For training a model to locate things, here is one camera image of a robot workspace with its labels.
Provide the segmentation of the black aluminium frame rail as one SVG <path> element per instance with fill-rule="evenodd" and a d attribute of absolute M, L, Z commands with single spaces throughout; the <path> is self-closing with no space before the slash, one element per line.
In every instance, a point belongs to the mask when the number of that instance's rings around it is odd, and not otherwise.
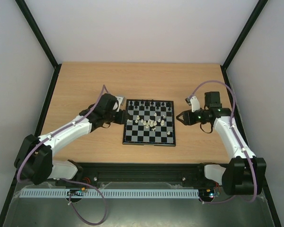
<path fill-rule="evenodd" d="M 205 178 L 204 164 L 110 164 L 78 163 L 83 176 L 78 182 L 87 181 L 95 186 L 101 182 L 167 182 L 181 183 L 186 187 L 205 187 L 215 181 Z"/>

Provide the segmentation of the frame post black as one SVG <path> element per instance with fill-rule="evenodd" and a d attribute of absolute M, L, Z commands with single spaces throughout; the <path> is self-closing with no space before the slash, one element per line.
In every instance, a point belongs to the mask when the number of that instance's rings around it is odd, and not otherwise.
<path fill-rule="evenodd" d="M 253 25 L 257 21 L 258 17 L 260 16 L 261 12 L 263 11 L 264 7 L 268 3 L 268 0 L 259 0 L 254 9 L 252 10 L 248 20 L 246 21 L 243 29 L 241 30 L 237 40 L 235 41 L 231 51 L 229 52 L 226 60 L 224 61 L 223 65 L 221 66 L 222 70 L 227 70 L 230 64 L 232 63 L 233 59 L 235 58 L 237 52 L 239 51 L 240 47 L 244 43 L 245 39 L 247 38 L 249 32 L 251 31 Z"/>
<path fill-rule="evenodd" d="M 60 67 L 25 0 L 15 0 L 37 41 L 54 69 Z"/>

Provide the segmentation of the right frame post black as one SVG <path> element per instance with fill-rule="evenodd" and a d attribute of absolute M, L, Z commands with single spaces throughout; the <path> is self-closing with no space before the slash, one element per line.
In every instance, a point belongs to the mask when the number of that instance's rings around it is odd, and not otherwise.
<path fill-rule="evenodd" d="M 260 16 L 261 12 L 263 11 L 264 7 L 268 3 L 268 0 L 259 0 L 254 9 L 252 10 L 248 20 L 246 21 L 243 29 L 241 30 L 237 40 L 235 41 L 231 51 L 229 52 L 226 60 L 224 61 L 223 65 L 221 66 L 222 70 L 227 70 L 230 64 L 232 63 L 233 59 L 235 58 L 237 52 L 239 51 L 240 47 L 244 43 L 245 39 L 247 38 L 249 32 L 251 31 L 253 25 L 257 21 L 258 17 Z"/>

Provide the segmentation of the black chess piece row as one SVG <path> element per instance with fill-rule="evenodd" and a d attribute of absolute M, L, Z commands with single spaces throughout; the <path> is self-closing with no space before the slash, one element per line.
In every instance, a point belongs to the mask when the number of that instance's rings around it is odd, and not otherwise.
<path fill-rule="evenodd" d="M 133 111 L 172 111 L 173 101 L 128 99 L 126 109 Z"/>

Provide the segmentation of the black magnetic chess board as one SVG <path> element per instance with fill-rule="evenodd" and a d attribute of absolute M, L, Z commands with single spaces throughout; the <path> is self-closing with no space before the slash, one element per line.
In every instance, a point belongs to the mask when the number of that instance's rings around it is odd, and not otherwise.
<path fill-rule="evenodd" d="M 175 115 L 172 111 L 127 110 L 123 132 L 125 145 L 176 146 Z"/>

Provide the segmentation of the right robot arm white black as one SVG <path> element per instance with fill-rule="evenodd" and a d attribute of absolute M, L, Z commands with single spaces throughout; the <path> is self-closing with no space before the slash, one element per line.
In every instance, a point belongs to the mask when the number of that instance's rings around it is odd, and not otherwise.
<path fill-rule="evenodd" d="M 262 191 L 266 171 L 266 162 L 256 157 L 241 136 L 235 119 L 229 108 L 199 109 L 183 111 L 176 116 L 184 125 L 211 124 L 228 153 L 229 164 L 204 164 L 204 169 L 197 173 L 197 180 L 202 185 L 217 182 L 227 195 L 259 195 Z"/>

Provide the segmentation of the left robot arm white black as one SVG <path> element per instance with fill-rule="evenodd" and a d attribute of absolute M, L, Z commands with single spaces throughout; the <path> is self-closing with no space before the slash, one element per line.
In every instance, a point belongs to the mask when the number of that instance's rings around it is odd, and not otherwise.
<path fill-rule="evenodd" d="M 17 181 L 21 182 L 23 177 L 39 185 L 48 179 L 79 180 L 83 169 L 78 163 L 55 160 L 54 156 L 68 144 L 104 124 L 125 124 L 128 114 L 120 108 L 123 102 L 124 97 L 105 93 L 64 126 L 44 135 L 26 136 L 14 162 L 18 171 Z"/>

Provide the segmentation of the left frame post black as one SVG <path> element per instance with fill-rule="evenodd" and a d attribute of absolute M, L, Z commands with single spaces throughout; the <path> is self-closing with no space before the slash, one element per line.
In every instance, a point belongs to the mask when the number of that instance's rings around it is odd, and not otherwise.
<path fill-rule="evenodd" d="M 60 67 L 25 0 L 15 0 L 37 41 L 54 69 Z"/>

